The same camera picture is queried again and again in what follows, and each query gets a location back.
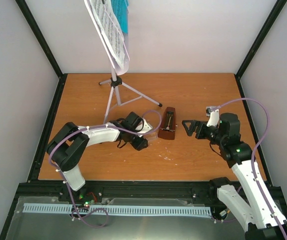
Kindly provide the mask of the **brown wooden metronome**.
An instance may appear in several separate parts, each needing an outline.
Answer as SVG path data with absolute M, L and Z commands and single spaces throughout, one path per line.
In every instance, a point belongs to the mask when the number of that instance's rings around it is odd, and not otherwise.
M 174 140 L 176 135 L 176 109 L 174 107 L 167 107 L 163 113 L 162 121 L 158 130 L 158 138 L 163 140 Z

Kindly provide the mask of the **clear plastic metronome cover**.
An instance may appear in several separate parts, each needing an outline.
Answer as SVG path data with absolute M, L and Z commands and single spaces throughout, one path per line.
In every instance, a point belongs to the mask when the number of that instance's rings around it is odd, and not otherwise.
M 150 145 L 153 141 L 158 139 L 158 134 L 156 132 L 152 132 L 152 133 L 143 135 L 143 138 L 146 139 L 148 144 Z

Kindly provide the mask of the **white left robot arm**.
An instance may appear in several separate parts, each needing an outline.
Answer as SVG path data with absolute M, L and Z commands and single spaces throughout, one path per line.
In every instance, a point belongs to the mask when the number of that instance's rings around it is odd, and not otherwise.
M 67 122 L 48 143 L 46 153 L 51 163 L 70 187 L 70 196 L 76 201 L 83 201 L 88 195 L 84 186 L 85 178 L 79 168 L 79 161 L 87 147 L 92 145 L 117 142 L 118 148 L 124 144 L 140 151 L 148 147 L 148 140 L 143 136 L 153 127 L 134 112 L 125 118 L 111 120 L 102 125 L 77 126 Z

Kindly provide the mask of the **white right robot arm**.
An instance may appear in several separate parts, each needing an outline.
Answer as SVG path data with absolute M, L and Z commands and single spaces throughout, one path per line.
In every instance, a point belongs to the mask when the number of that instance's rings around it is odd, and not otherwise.
M 247 240 L 287 240 L 287 218 L 274 202 L 253 159 L 251 147 L 241 140 L 240 121 L 234 113 L 210 113 L 209 121 L 183 120 L 188 136 L 217 145 L 245 193 L 243 199 L 227 177 L 210 181 L 210 195 L 227 206 Z

